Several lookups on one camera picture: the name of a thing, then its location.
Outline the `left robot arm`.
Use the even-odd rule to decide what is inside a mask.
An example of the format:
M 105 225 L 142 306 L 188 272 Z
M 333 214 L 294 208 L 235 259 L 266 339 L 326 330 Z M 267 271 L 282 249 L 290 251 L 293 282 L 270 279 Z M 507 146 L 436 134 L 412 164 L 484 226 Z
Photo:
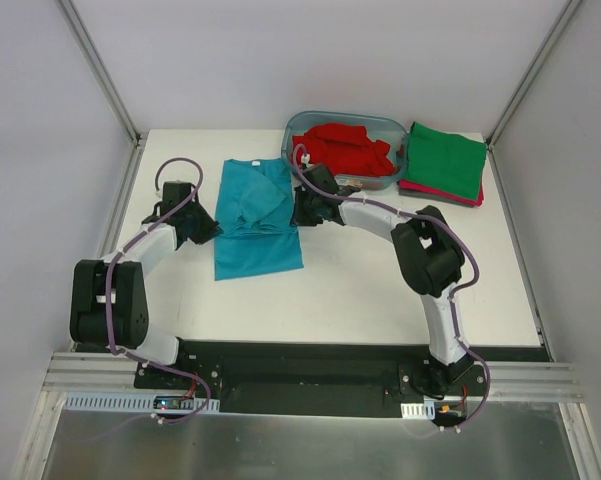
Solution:
M 178 356 L 180 340 L 151 324 L 145 279 L 185 243 L 202 245 L 220 233 L 193 184 L 166 182 L 152 214 L 126 244 L 97 260 L 76 264 L 71 339 L 157 363 L 160 381 L 171 389 L 184 387 L 192 367 Z

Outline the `teal t shirt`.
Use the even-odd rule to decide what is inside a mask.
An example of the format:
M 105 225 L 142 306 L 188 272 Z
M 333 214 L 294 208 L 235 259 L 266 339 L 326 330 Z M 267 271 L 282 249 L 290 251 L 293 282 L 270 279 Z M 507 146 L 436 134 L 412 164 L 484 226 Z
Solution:
M 215 217 L 217 281 L 304 267 L 289 170 L 281 159 L 224 162 Z

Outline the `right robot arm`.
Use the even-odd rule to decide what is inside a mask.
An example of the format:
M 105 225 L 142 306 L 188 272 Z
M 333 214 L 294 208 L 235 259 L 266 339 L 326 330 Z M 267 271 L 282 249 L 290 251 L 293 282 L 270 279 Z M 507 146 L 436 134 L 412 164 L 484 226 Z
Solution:
M 462 267 L 473 257 L 440 210 L 433 206 L 415 213 L 400 210 L 338 185 L 322 164 L 298 167 L 296 174 L 300 185 L 295 188 L 295 224 L 334 222 L 362 229 L 393 245 L 402 278 L 420 295 L 424 307 L 431 385 L 441 394 L 456 392 L 474 363 L 456 304 Z

